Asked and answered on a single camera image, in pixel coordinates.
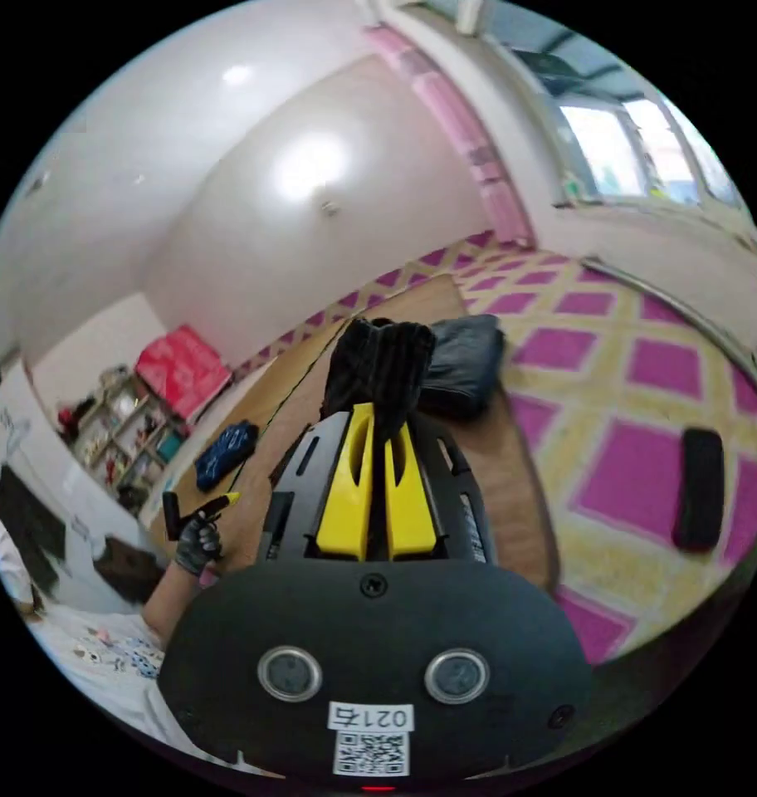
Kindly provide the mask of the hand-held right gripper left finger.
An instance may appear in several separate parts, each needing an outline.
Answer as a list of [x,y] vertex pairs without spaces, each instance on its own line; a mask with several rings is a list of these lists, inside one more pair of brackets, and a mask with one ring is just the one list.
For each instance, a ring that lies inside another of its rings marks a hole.
[[364,558],[373,490],[374,406],[354,405],[342,433],[316,544],[322,555]]

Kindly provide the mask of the person's left hand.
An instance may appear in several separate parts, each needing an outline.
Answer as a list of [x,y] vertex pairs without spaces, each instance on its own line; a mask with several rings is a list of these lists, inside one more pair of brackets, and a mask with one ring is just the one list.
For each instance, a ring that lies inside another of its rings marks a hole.
[[190,517],[180,532],[173,561],[186,573],[200,579],[203,572],[222,558],[217,522],[203,513]]

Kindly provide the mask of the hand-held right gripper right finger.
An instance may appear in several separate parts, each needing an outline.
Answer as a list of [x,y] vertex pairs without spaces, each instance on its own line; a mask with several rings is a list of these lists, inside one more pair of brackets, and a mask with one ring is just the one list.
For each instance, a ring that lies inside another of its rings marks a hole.
[[437,438],[430,428],[401,428],[384,444],[384,517],[388,558],[445,559],[431,475]]

